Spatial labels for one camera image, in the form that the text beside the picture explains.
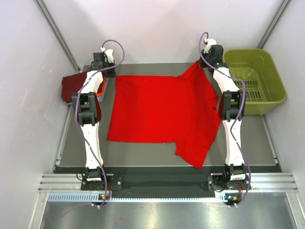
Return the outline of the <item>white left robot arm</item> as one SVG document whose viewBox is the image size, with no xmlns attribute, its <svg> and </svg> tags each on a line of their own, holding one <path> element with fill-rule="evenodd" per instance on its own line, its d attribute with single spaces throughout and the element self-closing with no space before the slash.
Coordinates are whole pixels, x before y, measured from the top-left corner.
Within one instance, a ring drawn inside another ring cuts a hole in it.
<svg viewBox="0 0 305 229">
<path fill-rule="evenodd" d="M 104 77 L 116 76 L 114 69 L 111 69 L 114 65 L 113 50 L 103 48 L 101 52 L 94 53 L 83 85 L 72 95 L 74 121 L 84 139 L 86 150 L 86 165 L 80 172 L 81 190 L 102 190 L 108 187 L 99 143 L 102 112 L 97 92 Z"/>
</svg>

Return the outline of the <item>red t shirt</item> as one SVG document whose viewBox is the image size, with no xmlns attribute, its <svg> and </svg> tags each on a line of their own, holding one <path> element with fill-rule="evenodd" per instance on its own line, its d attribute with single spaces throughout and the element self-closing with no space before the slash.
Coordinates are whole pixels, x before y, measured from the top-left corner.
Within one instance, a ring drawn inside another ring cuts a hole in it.
<svg viewBox="0 0 305 229">
<path fill-rule="evenodd" d="M 107 139 L 175 143 L 176 155 L 202 168 L 221 119 L 218 95 L 198 62 L 179 76 L 120 75 Z"/>
</svg>

